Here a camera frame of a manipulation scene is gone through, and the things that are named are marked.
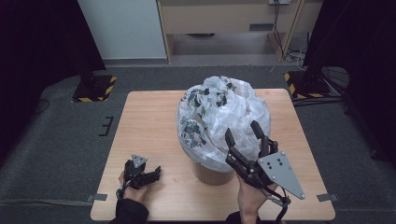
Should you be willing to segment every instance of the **cable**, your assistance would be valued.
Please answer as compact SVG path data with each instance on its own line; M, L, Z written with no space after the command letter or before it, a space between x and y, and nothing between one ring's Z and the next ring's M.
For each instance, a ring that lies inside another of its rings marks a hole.
M66 200L39 200L39 199L13 199L13 200L2 200L0 204L8 205L21 205L21 204L46 204L56 206L75 206L75 207L91 207L93 203L83 201L66 201Z
M347 85L349 84L349 78L348 78L348 81L345 81L344 79L341 79L341 78L332 77L332 76L330 76L329 73L322 72L322 74L323 74L323 76L321 76L320 78L324 82L326 82L326 84L328 84L329 87L331 87L335 92L338 92L338 94L344 95L344 93L347 91ZM341 81L341 82L343 82L343 84L340 84L339 82L337 83L336 81L333 81L333 79Z
M297 62L299 59L304 60L304 58L301 57L302 54L305 54L304 49L301 49L301 50L289 49L289 50L290 50L290 51L286 53L286 56L294 57L294 58L297 58L297 59L296 59L296 60L293 60L293 61L288 61L288 58L285 57L285 61L286 61L287 63L295 63L295 62ZM298 55L298 56L292 55L293 52L299 52L299 55Z
M337 100L337 101L309 101L309 100L307 100L305 102L299 102L298 104L295 104L294 107L306 106L306 105L326 105L326 104L341 103L341 102L344 102L344 100Z
M300 58L301 58L301 52L302 52L302 51L303 51L303 49L300 49L300 54L299 54L299 56L298 56L298 58L297 58L296 65L297 65L297 67L298 67L300 70L306 71L305 68L300 67L300 65L298 64L298 62L301 61Z
M309 46L309 32L306 32L306 46Z
M278 17L278 15L279 15L279 0L275 0L275 21L274 21L274 37L275 37L275 40L276 40L276 43L280 46L280 49L282 50L282 59L283 59L283 57L285 56L285 51L283 50L283 47L282 47L282 40L281 40L281 38L280 38L280 35L279 35L279 31L277 30L277 17Z
M262 187L262 193L265 196L268 197L269 195L265 194L264 190L267 191L270 195L277 197L282 202L282 205L280 205L282 207L282 210L277 215L275 221L275 224L279 224L282 221L283 216L285 216L286 212L288 211L288 205L290 204L290 199L289 197L287 197L285 189L281 187L285 195L284 197L282 197L280 196L280 194L276 193L274 190L271 190L266 185L264 185L264 183L262 183L262 181L260 180L258 174L255 174L254 176L256 177L255 179L259 181L260 186Z
M331 70L331 69L329 69L328 67L324 67L323 70L326 70L327 73L325 73L324 71L322 71L322 72L323 72L324 75L327 75L327 77L328 77L329 79L335 79L335 80L338 80L338 81L343 82L343 83L345 83L345 84L348 84L349 81L350 81L350 76L347 76L347 80L344 80L344 79L341 79L341 78L339 78L339 77L334 77L334 76L331 76L331 75L330 75L330 72L338 73L338 74L343 74L343 75L349 75L349 73L347 73L347 72L341 72L341 71Z
M329 98L337 98L337 99L341 99L341 96L322 96L319 98L315 98L315 99L329 99ZM299 102L299 101L306 101L306 100L313 100L312 98L293 98L291 99L292 102Z
M327 86L330 87L330 89L332 89L332 90L335 92L335 94L341 96L341 93L339 93L339 92L338 92L338 91L326 80L326 78L322 78L322 80L323 80L324 82L326 82Z
M39 102L45 102L45 103L47 103L47 106L44 109L41 109L40 107L37 106L35 108L35 114L42 113L42 112L46 111L50 107L50 101L48 101L48 100L42 100L41 99Z

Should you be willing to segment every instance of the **plastic bag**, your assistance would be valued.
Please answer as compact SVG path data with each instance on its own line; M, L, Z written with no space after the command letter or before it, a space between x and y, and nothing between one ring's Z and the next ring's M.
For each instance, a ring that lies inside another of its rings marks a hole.
M229 77L209 77L203 85L189 88L177 107L177 136L185 153L210 170L230 172L225 162L230 128L235 147L256 160L260 141L250 128L256 120L270 136L271 115L267 104L250 84Z

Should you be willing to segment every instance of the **black stand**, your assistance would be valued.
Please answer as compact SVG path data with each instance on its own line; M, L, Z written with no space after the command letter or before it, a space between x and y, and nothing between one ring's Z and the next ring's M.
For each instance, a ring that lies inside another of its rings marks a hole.
M389 161L389 157L386 156L384 149L381 147L381 144L375 137L375 133L373 133L373 131L367 125L364 116L353 103L353 99L351 98L350 94L344 94L343 99L346 102L346 110L344 111L344 113L350 115L351 117L353 117L354 120L357 121L357 124L361 129L361 133L363 134L364 139L366 139L370 145L370 148L372 150L370 153L370 158L376 161Z
M88 81L81 80L73 94L73 102L92 102L107 100L114 86L113 76L92 76Z
M330 95L330 90L327 84L321 79L314 76L315 79L307 80L309 76L309 68L306 71L289 71L285 74L285 79L288 82L290 93L293 98L314 98L324 97Z

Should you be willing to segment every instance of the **wall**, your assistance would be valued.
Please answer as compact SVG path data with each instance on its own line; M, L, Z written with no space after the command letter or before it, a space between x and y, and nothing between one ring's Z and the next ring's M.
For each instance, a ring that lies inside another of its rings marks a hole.
M78 0L104 60L166 59L156 0Z

